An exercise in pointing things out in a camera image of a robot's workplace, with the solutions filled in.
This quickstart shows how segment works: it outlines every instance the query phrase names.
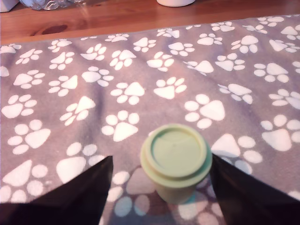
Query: wooden table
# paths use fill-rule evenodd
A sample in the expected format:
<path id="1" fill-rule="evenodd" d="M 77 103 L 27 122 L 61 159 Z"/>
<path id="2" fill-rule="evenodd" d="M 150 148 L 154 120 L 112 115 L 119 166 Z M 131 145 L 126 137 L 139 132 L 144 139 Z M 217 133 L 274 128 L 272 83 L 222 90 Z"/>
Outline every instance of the wooden table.
<path id="1" fill-rule="evenodd" d="M 156 0 L 87 2 L 52 11 L 19 4 L 0 15 L 1 44 L 300 13 L 300 0 L 196 0 L 178 8 L 161 6 Z"/>

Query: cup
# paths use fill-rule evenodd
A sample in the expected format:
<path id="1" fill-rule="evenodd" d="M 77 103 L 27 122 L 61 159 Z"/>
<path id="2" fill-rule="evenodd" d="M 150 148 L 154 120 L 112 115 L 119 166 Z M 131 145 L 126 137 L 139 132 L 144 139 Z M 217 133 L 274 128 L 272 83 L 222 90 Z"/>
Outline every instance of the cup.
<path id="1" fill-rule="evenodd" d="M 168 7 L 180 7 L 192 4 L 195 0 L 157 0 L 160 5 Z"/>
<path id="2" fill-rule="evenodd" d="M 145 140 L 141 165 L 168 203 L 186 202 L 209 173 L 212 153 L 205 139 L 181 124 L 162 126 Z"/>

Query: white object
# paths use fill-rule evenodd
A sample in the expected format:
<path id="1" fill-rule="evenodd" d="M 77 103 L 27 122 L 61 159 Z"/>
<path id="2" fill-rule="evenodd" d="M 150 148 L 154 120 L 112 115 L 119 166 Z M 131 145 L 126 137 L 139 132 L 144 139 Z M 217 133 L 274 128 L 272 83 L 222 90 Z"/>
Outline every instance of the white object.
<path id="1" fill-rule="evenodd" d="M 0 0 L 0 12 L 8 12 L 11 10 L 16 4 L 18 4 L 18 0 Z"/>
<path id="2" fill-rule="evenodd" d="M 195 0 L 157 0 L 160 5 L 168 7 L 180 7 L 192 4 Z"/>

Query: green lid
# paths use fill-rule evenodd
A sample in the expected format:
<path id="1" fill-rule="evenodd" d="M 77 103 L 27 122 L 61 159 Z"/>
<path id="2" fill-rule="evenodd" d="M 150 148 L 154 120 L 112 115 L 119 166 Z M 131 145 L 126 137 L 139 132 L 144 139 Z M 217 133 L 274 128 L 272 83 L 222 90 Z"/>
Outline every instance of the green lid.
<path id="1" fill-rule="evenodd" d="M 141 152 L 144 171 L 156 183 L 183 188 L 200 182 L 209 172 L 212 154 L 203 137 L 194 129 L 165 125 L 145 141 Z"/>

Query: paw print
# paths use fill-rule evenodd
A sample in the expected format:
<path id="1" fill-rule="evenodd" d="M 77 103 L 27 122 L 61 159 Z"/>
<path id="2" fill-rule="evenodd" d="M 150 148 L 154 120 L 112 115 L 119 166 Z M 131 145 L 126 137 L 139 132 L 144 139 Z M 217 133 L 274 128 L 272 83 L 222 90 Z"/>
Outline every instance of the paw print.
<path id="1" fill-rule="evenodd" d="M 300 25 L 296 26 L 295 29 L 291 26 L 284 28 L 281 33 L 285 34 L 286 37 L 290 40 L 300 40 L 300 35 L 298 35 L 298 31 L 300 31 Z"/>
<path id="2" fill-rule="evenodd" d="M 79 103 L 73 103 L 66 108 L 67 113 L 63 114 L 60 117 L 60 121 L 66 121 L 65 126 L 69 126 L 75 120 L 84 120 L 88 117 L 89 111 L 88 109 L 94 108 L 96 106 L 95 102 L 83 96 L 79 100 Z"/>
<path id="3" fill-rule="evenodd" d="M 89 67 L 88 71 L 84 72 L 81 76 L 86 82 L 93 83 L 97 81 L 102 87 L 107 87 L 108 82 L 113 80 L 113 76 L 109 75 L 107 69 L 99 69 L 98 67 Z"/>
<path id="4" fill-rule="evenodd" d="M 133 82 L 129 86 L 127 83 L 118 83 L 117 88 L 118 89 L 114 89 L 111 91 L 111 95 L 119 96 L 117 98 L 117 102 L 119 104 L 122 104 L 128 100 L 129 104 L 136 105 L 140 101 L 139 97 L 145 94 L 145 90 L 139 84 L 139 82 Z"/>
<path id="5" fill-rule="evenodd" d="M 285 89 L 279 89 L 278 94 L 270 94 L 269 97 L 275 100 L 272 105 L 283 106 L 290 104 L 295 109 L 300 109 L 300 94 L 292 91 L 289 93 Z"/>
<path id="6" fill-rule="evenodd" d="M 184 92 L 187 89 L 187 86 L 184 83 L 184 78 L 176 79 L 176 77 L 171 77 L 166 81 L 158 80 L 156 85 L 158 88 L 155 88 L 153 91 L 155 94 L 162 98 L 173 99 L 175 93 L 179 94 Z"/>
<path id="7" fill-rule="evenodd" d="M 0 189 L 1 203 L 25 203 L 44 192 L 42 181 L 48 173 L 48 168 L 42 164 L 32 167 L 32 164 L 32 160 L 27 160 L 3 177 L 5 185 Z"/>
<path id="8" fill-rule="evenodd" d="M 86 60 L 98 60 L 101 61 L 104 59 L 104 53 L 106 51 L 106 47 L 102 47 L 101 44 L 97 44 L 95 47 L 90 47 L 86 54 L 80 54 Z"/>
<path id="9" fill-rule="evenodd" d="M 10 45 L 4 45 L 1 46 L 0 48 L 0 54 L 2 53 L 12 53 L 15 54 L 16 50 L 21 49 L 21 45 L 16 45 L 16 44 L 10 44 Z"/>
<path id="10" fill-rule="evenodd" d="M 72 44 L 72 42 L 67 41 L 66 39 L 54 40 L 51 42 L 52 46 L 48 47 L 48 49 L 52 50 L 53 53 L 56 53 L 61 47 L 66 47 L 70 44 Z"/>
<path id="11" fill-rule="evenodd" d="M 200 45 L 212 45 L 212 44 L 216 44 L 216 45 L 221 45 L 222 44 L 222 38 L 221 37 L 216 37 L 215 34 L 200 34 L 200 39 L 197 41 L 198 44 Z"/>
<path id="12" fill-rule="evenodd" d="M 292 65 L 294 67 L 296 67 L 296 69 L 295 69 L 296 73 L 300 74 L 300 62 L 299 61 L 295 61 L 295 62 L 292 63 Z"/>
<path id="13" fill-rule="evenodd" d="M 244 100 L 244 102 L 247 102 L 248 104 L 252 104 L 253 99 L 250 93 L 252 93 L 252 90 L 245 88 L 243 86 L 240 86 L 236 83 L 231 83 L 228 85 L 228 87 L 218 84 L 220 87 L 220 92 L 224 94 L 230 94 L 231 97 L 236 101 Z"/>
<path id="14" fill-rule="evenodd" d="M 30 59 L 32 60 L 38 60 L 39 59 L 39 54 L 42 53 L 42 50 L 36 50 L 35 48 L 29 50 L 28 52 L 22 54 L 20 58 L 15 62 L 17 65 L 22 63 L 26 64 L 29 62 Z"/>
<path id="15" fill-rule="evenodd" d="M 85 41 L 85 40 L 87 40 L 87 39 L 96 39 L 97 38 L 97 36 L 90 36 L 90 37 L 82 37 L 80 40 L 81 41 Z"/>
<path id="16" fill-rule="evenodd" d="M 268 75 L 264 77 L 267 82 L 274 82 L 276 80 L 275 76 L 277 76 L 277 80 L 282 83 L 286 83 L 289 81 L 289 77 L 287 70 L 282 68 L 276 63 L 269 63 L 267 66 L 261 63 L 254 64 L 256 70 L 254 71 L 255 76 L 265 76 L 266 71 Z"/>
<path id="17" fill-rule="evenodd" d="M 51 86 L 48 90 L 49 93 L 57 92 L 59 97 L 66 96 L 69 93 L 69 89 L 77 87 L 77 75 L 72 76 L 70 79 L 67 76 L 60 76 L 58 81 L 50 81 L 49 85 Z"/>
<path id="18" fill-rule="evenodd" d="M 192 47 L 192 44 L 182 44 L 181 42 L 176 42 L 174 44 L 169 45 L 169 48 L 171 49 L 170 52 L 173 55 L 179 54 L 181 56 L 188 56 L 188 53 L 192 53 L 193 51 L 195 51 L 195 49 Z"/>
<path id="19" fill-rule="evenodd" d="M 123 66 L 129 67 L 132 64 L 132 59 L 136 58 L 136 55 L 129 50 L 123 50 L 122 52 L 117 50 L 112 53 L 112 58 L 109 65 L 114 67 L 115 70 L 120 70 Z"/>
<path id="20" fill-rule="evenodd" d="M 13 153 L 20 155 L 27 152 L 29 147 L 37 149 L 42 146 L 51 133 L 49 129 L 42 129 L 42 126 L 43 123 L 40 120 L 32 120 L 29 127 L 26 124 L 16 125 L 15 133 L 17 136 L 10 137 L 7 141 L 10 146 L 15 146 Z"/>
<path id="21" fill-rule="evenodd" d="M 232 71 L 232 70 L 242 70 L 245 68 L 244 65 L 242 65 L 245 61 L 244 60 L 237 60 L 238 55 L 235 53 L 231 53 L 229 55 L 219 55 L 217 57 L 217 62 L 215 62 L 219 67 L 221 67 L 224 70 Z"/>
<path id="22" fill-rule="evenodd" d="M 37 104 L 36 100 L 31 99 L 31 95 L 13 95 L 9 98 L 7 106 L 1 109 L 3 115 L 9 119 L 16 118 L 19 115 L 28 116 L 33 114 L 33 109 Z"/>
<path id="23" fill-rule="evenodd" d="M 243 25 L 243 27 L 245 27 L 248 31 L 256 31 L 258 33 L 262 33 L 262 34 L 267 34 L 268 32 L 266 30 L 263 30 L 263 26 L 261 24 L 257 25 L 257 26 L 251 26 L 251 25 Z"/>
<path id="24" fill-rule="evenodd" d="M 214 121 L 222 121 L 225 117 L 223 103 L 219 100 L 210 101 L 207 95 L 199 94 L 195 97 L 196 101 L 187 101 L 184 108 L 189 111 L 185 116 L 188 122 L 196 122 L 199 129 L 209 128 Z"/>
<path id="25" fill-rule="evenodd" d="M 107 204 L 115 203 L 113 211 L 117 217 L 123 218 L 131 211 L 142 217 L 150 209 L 149 195 L 154 192 L 153 182 L 148 179 L 142 168 L 137 168 L 131 177 L 128 172 L 120 171 L 112 177 Z"/>
<path id="26" fill-rule="evenodd" d="M 68 53 L 63 52 L 58 57 L 50 61 L 52 64 L 49 66 L 49 69 L 57 68 L 59 70 L 64 70 L 66 68 L 66 65 L 70 64 L 73 61 L 72 58 L 73 55 L 74 52 L 68 52 Z"/>
<path id="27" fill-rule="evenodd" d="M 290 120 L 287 122 L 286 116 L 277 115 L 274 117 L 274 125 L 278 127 L 278 130 L 273 130 L 273 124 L 268 120 L 261 122 L 261 126 L 269 131 L 262 133 L 262 138 L 273 149 L 288 151 L 292 147 L 292 142 L 300 143 L 299 120 Z"/>
<path id="28" fill-rule="evenodd" d="M 157 37 L 164 36 L 164 37 L 173 37 L 173 38 L 179 38 L 180 33 L 179 30 L 173 30 L 172 28 L 164 28 L 164 29 L 158 29 L 157 30 Z"/>
<path id="29" fill-rule="evenodd" d="M 109 35 L 105 41 L 117 42 L 117 41 L 127 41 L 129 35 L 128 34 L 116 34 L 116 35 Z"/>
<path id="30" fill-rule="evenodd" d="M 241 136 L 236 142 L 232 134 L 224 134 L 212 145 L 211 151 L 230 164 L 234 162 L 235 167 L 243 172 L 252 174 L 253 169 L 249 163 L 258 164 L 263 161 L 261 154 L 252 149 L 255 145 L 252 137 Z"/>
<path id="31" fill-rule="evenodd" d="M 275 27 L 277 25 L 277 23 L 282 22 L 284 20 L 283 17 L 280 16 L 267 16 L 267 17 L 260 17 L 257 18 L 257 20 L 263 24 L 263 25 L 267 25 L 268 27 Z"/>
<path id="32" fill-rule="evenodd" d="M 127 111 L 121 110 L 118 115 L 108 115 L 105 119 L 107 126 L 101 128 L 104 135 L 113 135 L 114 142 L 121 142 L 126 138 L 134 135 L 138 132 L 138 128 L 135 127 L 140 117 L 137 113 L 128 114 Z"/>
<path id="33" fill-rule="evenodd" d="M 211 63 L 207 60 L 204 60 L 200 63 L 197 63 L 195 61 L 189 61 L 189 62 L 183 62 L 187 65 L 187 68 L 194 69 L 200 72 L 202 75 L 206 76 L 208 73 L 212 73 L 214 71 L 214 68 L 212 67 Z"/>
<path id="34" fill-rule="evenodd" d="M 228 31 L 232 31 L 235 29 L 235 27 L 232 26 L 232 22 L 227 21 L 227 22 L 218 22 L 218 23 L 212 23 L 212 30 L 213 31 L 217 31 L 217 30 L 221 30 L 222 32 L 228 32 Z"/>
<path id="35" fill-rule="evenodd" d="M 154 59 L 148 60 L 147 64 L 152 68 L 157 68 L 159 71 L 167 72 L 168 67 L 174 63 L 174 59 L 171 59 L 171 57 L 171 55 L 164 54 L 163 52 L 157 52 L 153 57 Z"/>
<path id="36" fill-rule="evenodd" d="M 193 27 L 201 27 L 201 24 L 190 25 L 186 27 L 186 30 L 192 29 Z"/>
<path id="37" fill-rule="evenodd" d="M 148 40 L 148 38 L 143 37 L 137 42 L 133 43 L 135 45 L 133 49 L 137 52 L 141 50 L 143 53 L 146 53 L 149 48 L 153 48 L 156 45 L 155 42 L 156 40 Z"/>
<path id="38" fill-rule="evenodd" d="M 252 35 L 247 35 L 242 38 L 242 40 L 234 41 L 231 43 L 233 47 L 232 50 L 239 48 L 240 52 L 246 54 L 249 50 L 252 53 L 257 52 L 257 46 L 255 45 L 258 39 Z"/>
<path id="39" fill-rule="evenodd" d="M 42 83 L 40 78 L 44 77 L 45 74 L 39 73 L 38 70 L 30 70 L 26 74 L 19 74 L 14 81 L 14 86 L 21 86 L 22 89 L 29 89 L 33 85 Z"/>
<path id="40" fill-rule="evenodd" d="M 61 182 L 68 183 L 81 174 L 85 167 L 91 167 L 104 159 L 104 156 L 96 154 L 97 150 L 94 144 L 88 144 L 84 148 L 79 142 L 70 144 L 66 152 L 69 157 L 62 159 L 56 165 L 56 172 Z"/>
<path id="41" fill-rule="evenodd" d="M 6 67 L 1 66 L 0 67 L 0 77 L 6 77 L 9 76 L 9 71 Z"/>
<path id="42" fill-rule="evenodd" d="M 295 46 L 293 43 L 284 43 L 281 40 L 270 40 L 269 43 L 276 52 L 285 49 L 288 53 L 295 53 L 300 49 L 300 47 Z"/>
<path id="43" fill-rule="evenodd" d="M 221 224 L 224 220 L 221 208 L 216 202 L 215 192 L 212 188 L 210 177 L 203 179 L 196 187 L 192 197 L 174 210 L 175 218 L 191 221 L 197 218 L 199 224 Z"/>

